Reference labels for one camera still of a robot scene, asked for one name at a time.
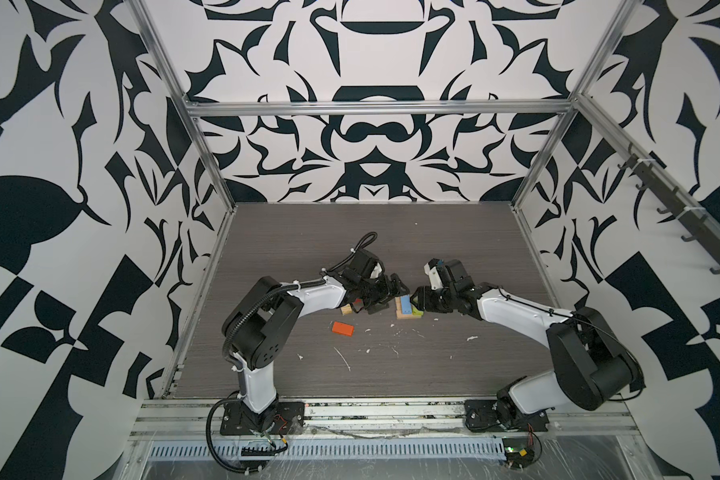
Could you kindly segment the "wall hook rack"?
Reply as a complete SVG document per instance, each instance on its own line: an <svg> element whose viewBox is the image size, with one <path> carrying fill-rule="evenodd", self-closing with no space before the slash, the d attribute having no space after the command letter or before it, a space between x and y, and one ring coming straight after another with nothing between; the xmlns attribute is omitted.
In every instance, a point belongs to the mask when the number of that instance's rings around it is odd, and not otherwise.
<svg viewBox="0 0 720 480"><path fill-rule="evenodd" d="M638 194L633 205L633 220L638 224L638 210L643 197L649 192L659 203L657 214L670 221L678 221L685 231L681 239L698 243L715 261L710 273L720 275L720 222L711 211L694 199L690 192L669 174L662 162L642 155L633 144L626 148L617 147L616 151L623 159L619 170L629 171L638 179Z"/></svg>

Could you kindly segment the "aluminium frame crossbar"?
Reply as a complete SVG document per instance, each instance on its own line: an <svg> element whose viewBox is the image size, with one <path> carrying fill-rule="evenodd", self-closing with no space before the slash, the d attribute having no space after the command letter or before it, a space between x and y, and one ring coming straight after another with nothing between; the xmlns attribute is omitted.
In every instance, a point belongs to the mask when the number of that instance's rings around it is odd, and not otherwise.
<svg viewBox="0 0 720 480"><path fill-rule="evenodd" d="M186 102L192 117L293 116L293 115L394 115L561 113L572 105L565 99L542 100L424 100L339 102Z"/></svg>

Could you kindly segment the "aluminium front rail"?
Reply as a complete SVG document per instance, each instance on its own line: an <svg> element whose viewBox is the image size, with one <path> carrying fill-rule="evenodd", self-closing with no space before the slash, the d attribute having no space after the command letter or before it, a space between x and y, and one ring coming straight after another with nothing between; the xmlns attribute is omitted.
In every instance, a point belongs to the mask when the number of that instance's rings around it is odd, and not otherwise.
<svg viewBox="0 0 720 480"><path fill-rule="evenodd" d="M375 437L405 434L467 435L464 397L285 398L305 404L304 426L292 434ZM130 440L200 439L213 399L150 400L142 404ZM594 412L572 404L551 408L547 433L637 435L627 407L608 402Z"/></svg>

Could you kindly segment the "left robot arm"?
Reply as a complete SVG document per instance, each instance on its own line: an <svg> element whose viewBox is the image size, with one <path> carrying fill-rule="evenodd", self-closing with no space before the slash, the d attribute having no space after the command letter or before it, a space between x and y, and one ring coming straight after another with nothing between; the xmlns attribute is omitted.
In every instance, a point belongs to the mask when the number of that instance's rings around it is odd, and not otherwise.
<svg viewBox="0 0 720 480"><path fill-rule="evenodd" d="M222 326L222 356L238 373L243 405L261 414L277 402L273 364L300 318L345 306L374 314L409 293L398 275L388 274L363 248L313 280L260 278Z"/></svg>

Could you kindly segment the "green circuit board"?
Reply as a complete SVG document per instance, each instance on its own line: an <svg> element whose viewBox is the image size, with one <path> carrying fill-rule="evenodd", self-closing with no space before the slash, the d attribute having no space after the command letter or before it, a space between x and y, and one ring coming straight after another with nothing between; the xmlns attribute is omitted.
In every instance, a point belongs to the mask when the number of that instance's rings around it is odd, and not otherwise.
<svg viewBox="0 0 720 480"><path fill-rule="evenodd" d="M537 446L537 441L529 440L528 438L504 438L504 466L510 470L518 471L529 468L539 458Z"/></svg>

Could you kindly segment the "orange wood block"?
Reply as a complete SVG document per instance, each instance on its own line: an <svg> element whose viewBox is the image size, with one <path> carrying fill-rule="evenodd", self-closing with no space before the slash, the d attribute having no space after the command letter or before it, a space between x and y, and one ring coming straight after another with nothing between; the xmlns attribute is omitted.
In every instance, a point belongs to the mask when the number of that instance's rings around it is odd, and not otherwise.
<svg viewBox="0 0 720 480"><path fill-rule="evenodd" d="M332 323L331 331L338 335L352 337L355 331L355 327L347 323L336 321Z"/></svg>

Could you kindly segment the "natural wood block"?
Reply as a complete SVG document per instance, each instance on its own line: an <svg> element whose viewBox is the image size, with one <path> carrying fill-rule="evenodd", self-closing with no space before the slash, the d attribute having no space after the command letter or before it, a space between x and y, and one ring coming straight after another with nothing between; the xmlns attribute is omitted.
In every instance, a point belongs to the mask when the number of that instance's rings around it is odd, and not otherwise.
<svg viewBox="0 0 720 480"><path fill-rule="evenodd" d="M424 315L422 311L413 306L408 295L397 297L395 299L395 305L396 318L398 320L416 319L421 318Z"/></svg>

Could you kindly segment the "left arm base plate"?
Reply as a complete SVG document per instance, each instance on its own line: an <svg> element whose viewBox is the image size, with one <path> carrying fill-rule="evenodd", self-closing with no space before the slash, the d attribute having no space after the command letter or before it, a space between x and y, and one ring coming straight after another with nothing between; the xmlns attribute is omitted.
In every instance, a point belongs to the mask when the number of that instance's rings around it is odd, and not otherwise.
<svg viewBox="0 0 720 480"><path fill-rule="evenodd" d="M255 413L242 400L224 406L220 434L242 436L248 434L287 435L304 426L303 402L276 400L261 413Z"/></svg>

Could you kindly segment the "blue wood block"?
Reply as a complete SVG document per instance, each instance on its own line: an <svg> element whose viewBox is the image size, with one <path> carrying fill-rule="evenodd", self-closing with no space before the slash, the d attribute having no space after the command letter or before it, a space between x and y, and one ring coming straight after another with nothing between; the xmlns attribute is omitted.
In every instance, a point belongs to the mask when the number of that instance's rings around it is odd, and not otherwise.
<svg viewBox="0 0 720 480"><path fill-rule="evenodd" d="M412 306L409 295L404 295L398 298L398 313L400 316L412 315Z"/></svg>

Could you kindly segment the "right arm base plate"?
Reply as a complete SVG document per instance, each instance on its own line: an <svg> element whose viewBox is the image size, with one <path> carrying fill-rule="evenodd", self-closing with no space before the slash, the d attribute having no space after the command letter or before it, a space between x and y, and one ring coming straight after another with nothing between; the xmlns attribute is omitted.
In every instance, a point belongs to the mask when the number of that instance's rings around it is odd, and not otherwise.
<svg viewBox="0 0 720 480"><path fill-rule="evenodd" d="M547 432L549 419L544 410L523 413L509 398L470 399L464 402L465 427L481 432Z"/></svg>

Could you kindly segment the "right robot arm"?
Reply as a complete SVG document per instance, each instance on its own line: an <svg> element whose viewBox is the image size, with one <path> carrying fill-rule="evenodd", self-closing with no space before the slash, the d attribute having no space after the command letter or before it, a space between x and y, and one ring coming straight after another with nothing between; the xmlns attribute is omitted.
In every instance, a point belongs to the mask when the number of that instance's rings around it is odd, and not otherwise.
<svg viewBox="0 0 720 480"><path fill-rule="evenodd" d="M496 395L499 416L528 416L567 403L594 411L625 388L644 386L632 352L592 308L558 309L513 295L491 283L476 283L458 260L430 260L429 284L411 303L425 312L452 313L506 327L548 349L552 369L525 377Z"/></svg>

